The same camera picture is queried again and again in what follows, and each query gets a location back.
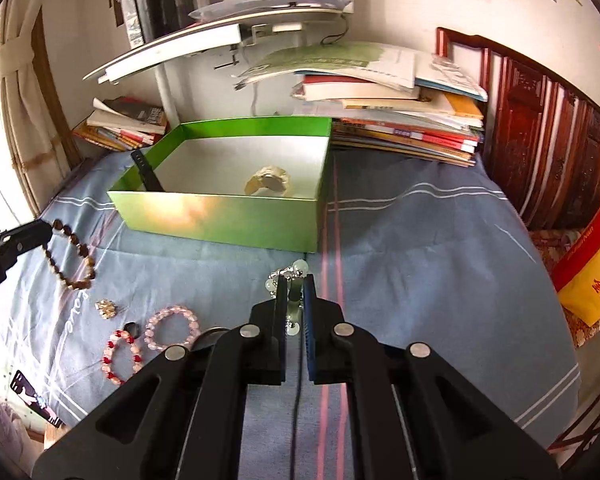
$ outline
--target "wall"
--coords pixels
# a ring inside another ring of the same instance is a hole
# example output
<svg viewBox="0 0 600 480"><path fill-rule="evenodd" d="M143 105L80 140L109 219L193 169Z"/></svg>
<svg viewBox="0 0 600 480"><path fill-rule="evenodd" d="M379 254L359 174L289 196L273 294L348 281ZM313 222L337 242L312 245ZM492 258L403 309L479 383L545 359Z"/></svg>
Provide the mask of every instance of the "wall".
<svg viewBox="0 0 600 480"><path fill-rule="evenodd" d="M129 93L157 101L150 71L119 87L82 82L93 68L128 48L122 27L115 27L108 0L47 0L45 28L52 71L70 123L90 110L94 96ZM480 34L529 56L573 83L600 106L600 15L590 0L356 0L352 40L402 44L433 51L436 27ZM250 47L250 61L297 41L293 35ZM465 56L466 63L475 57ZM182 120L251 114L253 89L235 92L242 62L228 62L227 48L168 63L167 71ZM263 82L258 88L258 114L290 113L293 76Z"/></svg>

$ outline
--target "stack of books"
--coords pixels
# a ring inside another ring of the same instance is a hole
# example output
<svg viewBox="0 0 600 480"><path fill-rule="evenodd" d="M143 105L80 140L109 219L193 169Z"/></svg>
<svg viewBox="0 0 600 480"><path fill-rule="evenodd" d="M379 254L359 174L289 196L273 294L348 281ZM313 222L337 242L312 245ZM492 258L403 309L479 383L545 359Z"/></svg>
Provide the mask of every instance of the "stack of books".
<svg viewBox="0 0 600 480"><path fill-rule="evenodd" d="M334 118L331 143L473 166L483 139L476 101L487 94L444 57L393 45L342 42L274 52L238 88L302 75L295 115Z"/></svg>
<svg viewBox="0 0 600 480"><path fill-rule="evenodd" d="M152 146L167 129L164 110L130 97L93 100L95 110L73 130L74 135L113 152Z"/></svg>

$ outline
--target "yellow bag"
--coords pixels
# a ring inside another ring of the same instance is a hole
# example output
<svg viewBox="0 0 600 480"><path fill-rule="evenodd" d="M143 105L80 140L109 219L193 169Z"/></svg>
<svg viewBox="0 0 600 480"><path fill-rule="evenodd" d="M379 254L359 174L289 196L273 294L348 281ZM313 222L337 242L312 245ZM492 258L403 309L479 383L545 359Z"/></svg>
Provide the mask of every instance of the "yellow bag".
<svg viewBox="0 0 600 480"><path fill-rule="evenodd" d="M551 278L564 308L589 326L600 319L600 209Z"/></svg>

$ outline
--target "headboard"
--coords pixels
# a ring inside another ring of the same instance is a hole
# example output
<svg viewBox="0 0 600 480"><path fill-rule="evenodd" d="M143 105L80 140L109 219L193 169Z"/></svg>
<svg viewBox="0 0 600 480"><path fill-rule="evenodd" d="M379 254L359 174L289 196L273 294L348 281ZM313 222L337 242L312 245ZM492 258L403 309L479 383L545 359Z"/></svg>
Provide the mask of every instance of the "headboard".
<svg viewBox="0 0 600 480"><path fill-rule="evenodd" d="M600 206L600 108L547 67L481 36L436 30L436 52L480 55L484 163L530 230L584 227Z"/></svg>

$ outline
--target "open cardboard box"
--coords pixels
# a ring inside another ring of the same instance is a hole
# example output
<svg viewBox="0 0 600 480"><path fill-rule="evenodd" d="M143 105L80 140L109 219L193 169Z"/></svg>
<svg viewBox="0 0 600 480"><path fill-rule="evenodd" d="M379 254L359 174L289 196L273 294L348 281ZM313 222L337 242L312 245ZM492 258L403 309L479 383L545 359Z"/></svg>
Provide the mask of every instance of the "open cardboard box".
<svg viewBox="0 0 600 480"><path fill-rule="evenodd" d="M145 154L165 192L145 191L134 166L109 196L130 229L315 253L330 133L318 117L181 124ZM288 173L288 196L245 196L264 166Z"/></svg>

